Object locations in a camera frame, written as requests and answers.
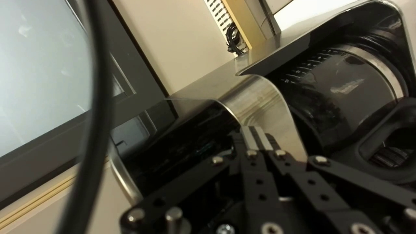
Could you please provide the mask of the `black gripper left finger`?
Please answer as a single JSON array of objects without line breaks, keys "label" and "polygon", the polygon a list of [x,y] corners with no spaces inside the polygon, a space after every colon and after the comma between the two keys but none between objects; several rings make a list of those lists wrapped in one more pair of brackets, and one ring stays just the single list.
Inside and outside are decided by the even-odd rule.
[{"label": "black gripper left finger", "polygon": [[244,127],[212,154],[145,196],[120,218],[123,234],[296,234],[270,167],[273,148]]}]

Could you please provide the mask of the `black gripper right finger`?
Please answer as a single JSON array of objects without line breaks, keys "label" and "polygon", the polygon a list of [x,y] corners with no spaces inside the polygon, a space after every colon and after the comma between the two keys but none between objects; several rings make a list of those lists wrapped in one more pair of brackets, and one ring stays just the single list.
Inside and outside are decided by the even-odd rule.
[{"label": "black gripper right finger", "polygon": [[410,190],[324,156],[299,162],[260,127],[253,132],[279,192],[299,204],[314,234],[416,234]]}]

